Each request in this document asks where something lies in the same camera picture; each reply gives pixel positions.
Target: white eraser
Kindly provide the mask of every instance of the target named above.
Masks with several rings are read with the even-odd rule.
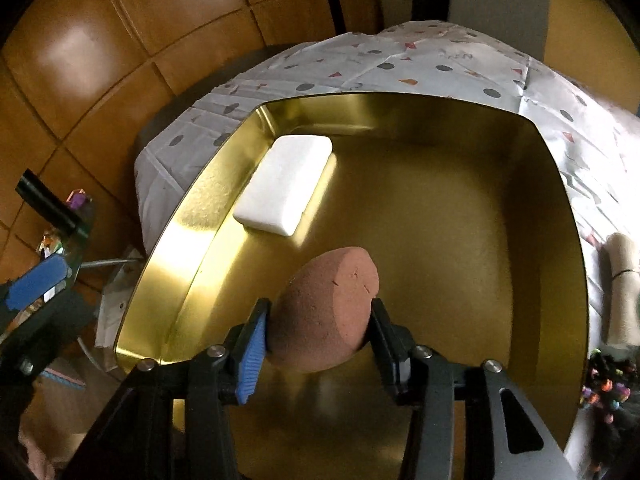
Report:
[[[276,139],[236,202],[234,218],[262,231],[291,236],[331,155],[331,139]]]

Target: brown beauty blender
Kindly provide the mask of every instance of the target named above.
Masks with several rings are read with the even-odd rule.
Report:
[[[268,359],[317,372],[350,359],[362,346],[378,271],[361,247],[317,256],[302,267],[271,307]]]

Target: rolled beige cloth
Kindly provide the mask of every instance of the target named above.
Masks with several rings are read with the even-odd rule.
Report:
[[[640,263],[636,243],[621,233],[607,238],[605,247],[611,260],[611,314],[607,344],[640,346],[638,298]]]

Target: gold tray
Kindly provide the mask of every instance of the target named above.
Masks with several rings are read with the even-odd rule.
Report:
[[[243,228],[236,198],[292,133],[334,143],[301,224],[290,238]],[[379,297],[417,342],[454,362],[508,365],[564,446],[588,322],[567,196],[530,121],[453,99],[331,94],[255,110],[165,228],[120,329],[120,365],[222,342],[258,297],[276,298],[306,261],[342,246],[369,251]],[[265,362],[250,402],[229,411],[240,471],[258,480],[396,478],[410,417],[383,391],[368,346],[317,374]]]

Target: white patterned tablecloth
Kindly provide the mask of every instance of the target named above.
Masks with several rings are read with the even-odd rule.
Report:
[[[136,160],[147,252],[200,170],[255,107],[345,91],[450,96],[533,121],[572,205],[588,276],[589,348],[598,346],[604,294],[597,250],[613,232],[640,240],[640,120],[526,54],[451,23],[407,22],[375,36],[300,44],[195,102]],[[590,424],[580,412],[565,450],[576,469],[589,439]]]

